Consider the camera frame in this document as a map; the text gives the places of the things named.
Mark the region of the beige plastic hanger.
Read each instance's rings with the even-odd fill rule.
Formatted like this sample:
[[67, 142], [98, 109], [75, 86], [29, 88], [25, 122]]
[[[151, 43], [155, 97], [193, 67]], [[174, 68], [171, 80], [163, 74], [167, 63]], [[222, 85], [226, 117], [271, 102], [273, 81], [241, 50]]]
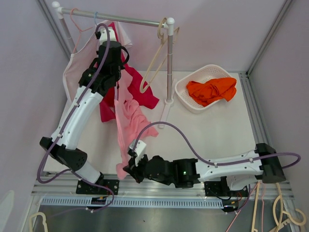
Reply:
[[[178, 36], [179, 36], [180, 27], [175, 27], [175, 19], [172, 17], [164, 17], [157, 29], [157, 37], [160, 40], [160, 46], [157, 49], [155, 55], [153, 56], [147, 70], [146, 74], [143, 76], [142, 81], [140, 83], [139, 91], [140, 93], [145, 93], [148, 88], [150, 87], [153, 80], [156, 78], [158, 72], [161, 70], [162, 66], [168, 61], [170, 58], [172, 58], [172, 51], [175, 43], [177, 42]], [[150, 71], [153, 69], [154, 65], [157, 62], [157, 59], [161, 56], [162, 50], [167, 47], [167, 54], [163, 58], [162, 62], [158, 65], [154, 75], [151, 78], [148, 78]]]

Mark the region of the pink t shirt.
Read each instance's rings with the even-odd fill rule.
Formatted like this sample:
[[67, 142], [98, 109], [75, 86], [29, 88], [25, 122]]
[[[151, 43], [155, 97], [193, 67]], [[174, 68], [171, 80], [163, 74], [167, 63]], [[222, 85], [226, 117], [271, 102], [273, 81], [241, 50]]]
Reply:
[[116, 165], [116, 172], [121, 180], [127, 176], [123, 168], [128, 165], [130, 159], [127, 154], [129, 145], [137, 138], [141, 130], [150, 124], [139, 103], [133, 99], [133, 95], [128, 90], [132, 79], [133, 77], [127, 71], [122, 70], [121, 78], [118, 81], [119, 88], [115, 91], [116, 96], [114, 97], [117, 139], [122, 159]]

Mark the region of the orange t shirt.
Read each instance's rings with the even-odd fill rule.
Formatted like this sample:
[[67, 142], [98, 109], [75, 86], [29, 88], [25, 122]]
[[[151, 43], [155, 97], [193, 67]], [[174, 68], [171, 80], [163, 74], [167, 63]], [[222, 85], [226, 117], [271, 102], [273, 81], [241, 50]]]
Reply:
[[189, 81], [186, 85], [189, 96], [199, 105], [206, 107], [219, 100], [232, 100], [237, 92], [237, 81], [232, 77], [214, 78], [205, 83]]

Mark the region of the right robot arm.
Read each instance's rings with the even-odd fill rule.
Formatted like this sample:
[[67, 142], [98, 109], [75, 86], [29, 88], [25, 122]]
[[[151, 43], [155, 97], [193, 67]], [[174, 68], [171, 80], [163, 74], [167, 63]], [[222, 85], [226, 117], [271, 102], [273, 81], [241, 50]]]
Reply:
[[198, 183], [224, 178], [220, 191], [229, 196], [256, 180], [264, 184], [286, 180], [279, 158], [275, 156], [276, 150], [265, 143], [256, 144], [254, 150], [226, 160], [207, 162], [195, 158], [167, 161], [160, 156], [149, 159], [145, 148], [146, 144], [142, 141], [136, 149], [130, 146], [128, 154], [131, 158], [123, 168], [137, 183], [149, 179], [167, 186], [174, 184], [176, 188], [189, 189]]

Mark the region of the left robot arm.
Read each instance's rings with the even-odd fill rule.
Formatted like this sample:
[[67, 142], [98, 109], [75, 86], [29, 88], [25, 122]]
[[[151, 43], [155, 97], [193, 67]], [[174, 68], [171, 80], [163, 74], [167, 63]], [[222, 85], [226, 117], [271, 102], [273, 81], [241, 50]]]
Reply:
[[104, 189], [114, 194], [104, 186], [104, 175], [91, 165], [87, 154], [77, 145], [93, 111], [121, 78], [121, 70], [125, 65], [121, 60], [122, 51], [126, 51], [126, 48], [117, 41], [105, 41], [99, 46], [98, 56], [78, 82], [77, 93], [66, 116], [50, 137], [41, 138], [40, 146], [45, 150], [45, 155], [37, 171], [39, 183], [45, 183], [41, 179], [41, 172], [47, 158], [51, 157], [86, 183], [92, 193], [98, 194]]

